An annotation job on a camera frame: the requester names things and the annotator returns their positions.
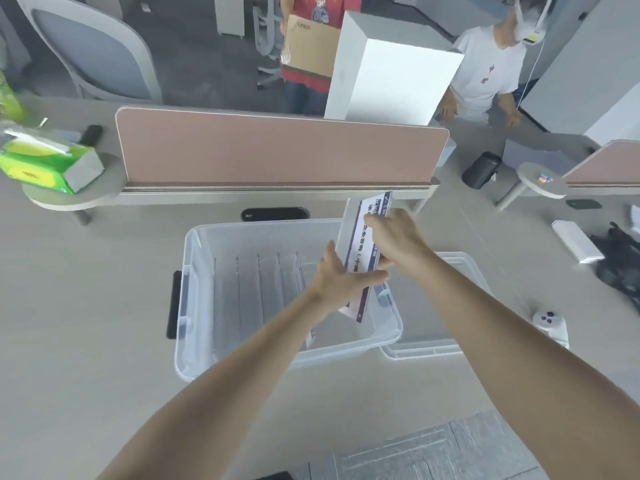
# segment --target red t-shirt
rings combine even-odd
[[[360,5],[362,5],[362,0],[295,0],[293,14],[314,22],[327,23],[340,29],[344,12],[346,10],[360,11]],[[284,67],[282,68],[282,78],[299,82],[310,89],[325,94],[329,92],[331,86],[330,79],[321,79]]]

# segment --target plastic bin handle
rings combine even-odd
[[[173,274],[171,286],[171,302],[169,304],[169,322],[166,324],[166,338],[175,340],[178,336],[178,311],[180,307],[180,285],[182,284],[182,272]]]

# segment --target plastic bin lid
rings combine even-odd
[[[437,254],[491,294],[484,276],[471,256],[459,252]],[[388,286],[403,322],[403,332],[395,343],[380,347],[387,357],[398,360],[462,352],[418,283],[393,269]]]

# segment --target white cable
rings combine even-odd
[[[520,109],[520,104],[522,104],[522,100],[524,99],[524,95],[527,93],[527,88],[529,87],[529,83],[531,82],[531,78],[533,77],[533,71],[536,70],[536,66],[538,65],[538,61],[540,60],[540,55],[542,54],[542,51],[545,49],[546,42],[547,42],[546,39],[542,40],[542,46],[540,47],[540,52],[538,53],[538,58],[533,63],[533,67],[531,69],[531,74],[529,74],[529,79],[527,79],[527,83],[524,85],[524,89],[522,91],[522,96],[520,96],[520,101],[518,102],[518,105],[516,106],[516,109]]]

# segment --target black bag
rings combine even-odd
[[[640,313],[640,243],[615,222],[605,237],[591,240],[605,257],[596,266],[598,279],[627,295]]]

